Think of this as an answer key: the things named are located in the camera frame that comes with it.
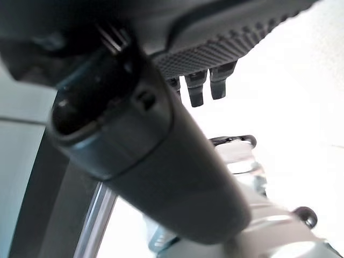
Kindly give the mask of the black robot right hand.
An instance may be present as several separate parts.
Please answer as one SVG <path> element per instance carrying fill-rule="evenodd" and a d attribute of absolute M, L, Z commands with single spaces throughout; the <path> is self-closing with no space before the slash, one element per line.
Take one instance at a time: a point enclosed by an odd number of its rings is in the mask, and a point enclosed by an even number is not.
<path fill-rule="evenodd" d="M 232 63 L 313 1 L 1 1 L 1 59 L 58 94 L 58 149 L 177 235 L 215 244 L 250 211 L 168 83 Z"/>

